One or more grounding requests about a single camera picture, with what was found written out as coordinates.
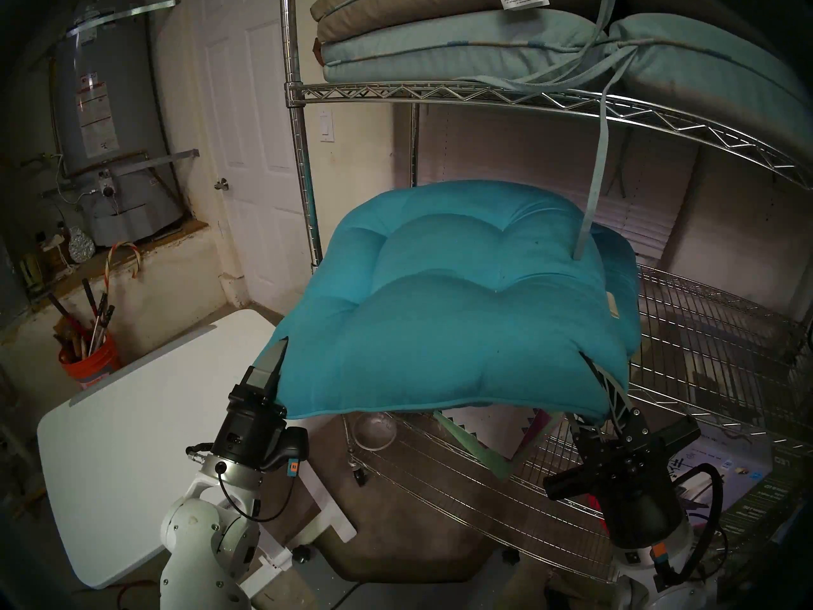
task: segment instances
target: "aluminum foil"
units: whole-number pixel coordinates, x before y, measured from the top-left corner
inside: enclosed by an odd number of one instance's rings
[[[84,231],[71,227],[71,241],[67,243],[67,251],[74,262],[87,262],[96,254],[96,244]]]

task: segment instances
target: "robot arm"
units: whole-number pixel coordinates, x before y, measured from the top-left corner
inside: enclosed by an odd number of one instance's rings
[[[215,441],[187,448],[202,467],[161,525],[161,541],[171,552],[160,581],[162,610],[251,608],[237,580],[254,559],[259,523],[282,513],[259,517],[263,474],[287,464],[292,491],[299,463],[308,457],[307,430],[288,428],[286,409],[275,402],[287,346],[282,339],[265,350],[234,386]],[[231,507],[202,500],[210,487],[222,491]]]
[[[716,531],[723,482],[710,464],[698,465],[674,483],[668,472],[669,459],[700,436],[697,421],[687,415],[656,433],[650,432],[621,385],[586,356],[585,361],[607,391],[617,438],[602,435],[578,416],[568,416],[573,442],[584,464],[547,477],[545,490],[552,500],[581,494],[592,494],[598,500],[613,545],[613,562],[634,582],[619,586],[629,598],[616,607],[702,607],[709,591],[705,582],[698,585],[689,577]],[[711,477],[713,499],[709,521],[692,551],[694,532],[675,484],[700,472]]]

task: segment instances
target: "orange bucket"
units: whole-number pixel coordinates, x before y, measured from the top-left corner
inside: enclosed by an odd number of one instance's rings
[[[110,333],[106,334],[106,341],[93,354],[78,363],[61,363],[67,375],[77,381],[82,389],[110,376],[121,369],[119,352]]]

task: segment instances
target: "teal cushion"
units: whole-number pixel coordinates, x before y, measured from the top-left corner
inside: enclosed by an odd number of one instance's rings
[[[300,303],[277,398],[292,418],[509,403],[601,420],[580,352],[626,388],[635,256],[557,194],[498,181],[385,192],[350,212]],[[614,318],[607,290],[621,313]]]
[[[712,119],[813,162],[810,94],[767,51],[709,24],[661,13],[616,21],[610,38],[664,39],[696,48],[640,45],[621,78],[635,98]],[[607,54],[616,47],[606,44]]]
[[[327,82],[517,79],[563,64],[595,24],[560,10],[488,10],[430,19],[322,45]],[[582,64],[599,58],[596,50]]]

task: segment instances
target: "beige cushion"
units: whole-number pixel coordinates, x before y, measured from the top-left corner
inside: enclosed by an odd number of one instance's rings
[[[601,0],[550,0],[550,7],[595,19]],[[322,43],[413,21],[499,10],[500,0],[317,0],[311,7]]]

